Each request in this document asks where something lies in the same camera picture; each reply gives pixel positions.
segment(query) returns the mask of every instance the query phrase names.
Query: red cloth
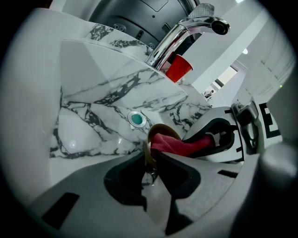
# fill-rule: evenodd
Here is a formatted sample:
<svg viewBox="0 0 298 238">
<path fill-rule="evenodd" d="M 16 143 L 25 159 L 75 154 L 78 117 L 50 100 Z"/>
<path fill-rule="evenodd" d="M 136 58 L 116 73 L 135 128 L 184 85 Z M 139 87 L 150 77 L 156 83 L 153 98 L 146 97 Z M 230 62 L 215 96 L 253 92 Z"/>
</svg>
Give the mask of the red cloth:
<svg viewBox="0 0 298 238">
<path fill-rule="evenodd" d="M 211 135 L 203 135 L 199 140 L 193 143 L 184 143 L 171 136 L 157 133 L 151 141 L 150 151 L 152 157 L 156 154 L 156 150 L 170 152 L 181 156 L 189 156 L 192 153 L 207 147 L 215 147 L 215 141 Z"/>
</svg>

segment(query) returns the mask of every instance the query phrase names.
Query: gray marble veining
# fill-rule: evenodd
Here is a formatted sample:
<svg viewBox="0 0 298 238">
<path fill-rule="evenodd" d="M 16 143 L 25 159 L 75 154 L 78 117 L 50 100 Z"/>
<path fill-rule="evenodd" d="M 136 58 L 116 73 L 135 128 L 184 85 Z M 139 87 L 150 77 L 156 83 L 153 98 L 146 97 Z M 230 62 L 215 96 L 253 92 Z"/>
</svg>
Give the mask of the gray marble veining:
<svg viewBox="0 0 298 238">
<path fill-rule="evenodd" d="M 150 47 L 132 36 L 100 24 L 95 24 L 91 31 L 87 33 L 85 39 L 92 40 L 94 44 L 96 42 L 99 42 L 100 45 L 106 43 L 110 47 L 142 61 L 145 61 L 152 52 Z"/>
<path fill-rule="evenodd" d="M 183 137 L 211 109 L 192 85 L 174 84 L 135 60 L 144 61 L 150 52 L 131 36 L 99 24 L 84 41 L 61 44 L 61 110 L 51 158 L 108 158 L 140 151 L 154 124 L 167 124 Z M 145 116 L 145 127 L 128 122 L 131 111 Z"/>
</svg>

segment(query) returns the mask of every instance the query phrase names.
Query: bathroom vanity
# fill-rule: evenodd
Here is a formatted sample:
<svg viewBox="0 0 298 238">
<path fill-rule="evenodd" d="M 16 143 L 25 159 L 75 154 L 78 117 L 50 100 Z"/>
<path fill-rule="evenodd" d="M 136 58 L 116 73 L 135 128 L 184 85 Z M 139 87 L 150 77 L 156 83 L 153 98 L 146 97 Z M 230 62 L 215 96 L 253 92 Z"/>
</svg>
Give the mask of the bathroom vanity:
<svg viewBox="0 0 298 238">
<path fill-rule="evenodd" d="M 192 85 L 146 64 L 151 51 L 107 26 L 32 12 L 1 71 L 2 165 L 23 204 L 82 167 L 142 150 L 156 123 L 182 138 L 211 109 Z M 145 126 L 133 127 L 130 112 Z"/>
</svg>

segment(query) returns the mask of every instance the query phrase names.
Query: red cup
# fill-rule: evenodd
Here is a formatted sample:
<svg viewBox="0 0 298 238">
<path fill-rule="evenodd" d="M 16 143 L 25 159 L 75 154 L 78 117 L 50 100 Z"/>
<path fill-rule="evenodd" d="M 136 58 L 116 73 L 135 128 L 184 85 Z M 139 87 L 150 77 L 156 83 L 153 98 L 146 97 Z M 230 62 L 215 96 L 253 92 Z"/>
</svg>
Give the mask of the red cup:
<svg viewBox="0 0 298 238">
<path fill-rule="evenodd" d="M 177 54 L 173 64 L 166 72 L 166 75 L 176 83 L 180 78 L 188 73 L 189 70 L 193 70 L 189 62 L 187 62 L 181 55 Z"/>
</svg>

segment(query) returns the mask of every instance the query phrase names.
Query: faucet spout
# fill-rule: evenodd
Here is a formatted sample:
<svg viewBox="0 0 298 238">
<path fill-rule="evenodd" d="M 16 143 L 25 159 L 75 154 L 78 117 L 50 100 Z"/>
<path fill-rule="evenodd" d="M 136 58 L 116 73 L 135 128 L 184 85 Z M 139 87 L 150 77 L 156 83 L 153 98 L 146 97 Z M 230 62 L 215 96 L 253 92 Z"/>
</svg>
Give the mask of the faucet spout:
<svg viewBox="0 0 298 238">
<path fill-rule="evenodd" d="M 160 70 L 171 54 L 188 36 L 204 32 L 225 35 L 229 30 L 230 25 L 219 17 L 197 17 L 181 20 L 162 39 L 146 63 Z"/>
</svg>

